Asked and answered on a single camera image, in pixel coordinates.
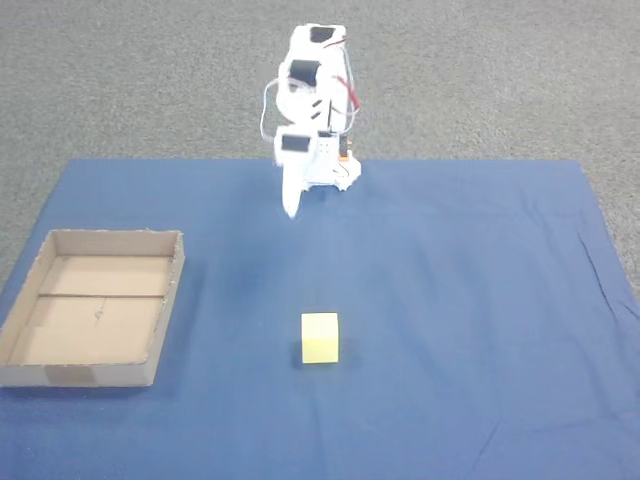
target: gray carpet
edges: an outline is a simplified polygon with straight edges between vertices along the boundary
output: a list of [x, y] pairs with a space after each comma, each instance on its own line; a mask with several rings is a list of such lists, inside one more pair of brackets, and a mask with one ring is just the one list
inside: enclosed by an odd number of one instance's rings
[[348, 28], [361, 159], [579, 160], [640, 298], [639, 18], [637, 0], [3, 0], [0, 285], [70, 158], [270, 156], [262, 88], [311, 21]]

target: yellow cube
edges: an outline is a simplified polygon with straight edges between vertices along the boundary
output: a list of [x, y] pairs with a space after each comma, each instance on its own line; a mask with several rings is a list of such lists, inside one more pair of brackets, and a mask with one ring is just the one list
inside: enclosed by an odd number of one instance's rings
[[337, 313], [302, 314], [302, 363], [336, 363], [339, 337]]

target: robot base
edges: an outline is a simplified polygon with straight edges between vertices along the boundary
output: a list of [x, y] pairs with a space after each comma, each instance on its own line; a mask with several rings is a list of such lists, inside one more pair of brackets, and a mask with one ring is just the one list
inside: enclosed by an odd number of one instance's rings
[[347, 155], [347, 161], [339, 161], [335, 164], [331, 180], [314, 178], [314, 176], [305, 177], [302, 182], [302, 191], [308, 192], [311, 187], [320, 185], [335, 185], [340, 191], [348, 189], [362, 173], [362, 165], [353, 156], [351, 150], [347, 152]]

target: box compartment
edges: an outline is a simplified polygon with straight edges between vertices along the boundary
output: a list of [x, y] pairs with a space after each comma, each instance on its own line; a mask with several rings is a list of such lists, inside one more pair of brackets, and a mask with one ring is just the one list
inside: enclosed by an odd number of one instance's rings
[[151, 385], [183, 264], [177, 231], [49, 232], [0, 330], [0, 385]]

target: red wire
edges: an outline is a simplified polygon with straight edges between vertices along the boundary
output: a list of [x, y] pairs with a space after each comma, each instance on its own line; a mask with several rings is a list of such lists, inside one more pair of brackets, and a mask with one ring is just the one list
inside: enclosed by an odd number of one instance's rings
[[356, 92], [353, 91], [353, 88], [351, 87], [351, 85], [349, 85], [349, 82], [347, 82], [344, 78], [337, 76], [335, 77], [342, 85], [345, 86], [345, 88], [347, 89], [347, 91], [349, 92], [349, 98], [351, 99], [351, 103], [353, 103], [353, 107], [354, 109], [357, 111], [360, 109], [360, 100], [358, 100], [358, 97], [356, 96]]
[[336, 41], [336, 42], [328, 43], [327, 45], [325, 45], [325, 46], [324, 46], [324, 47], [322, 47], [322, 48], [328, 48], [328, 47], [333, 47], [334, 45], [340, 45], [341, 43], [344, 43], [344, 42], [346, 42], [346, 41], [347, 41], [347, 39], [346, 39], [346, 38], [343, 38], [342, 40], [338, 40], [338, 41]]

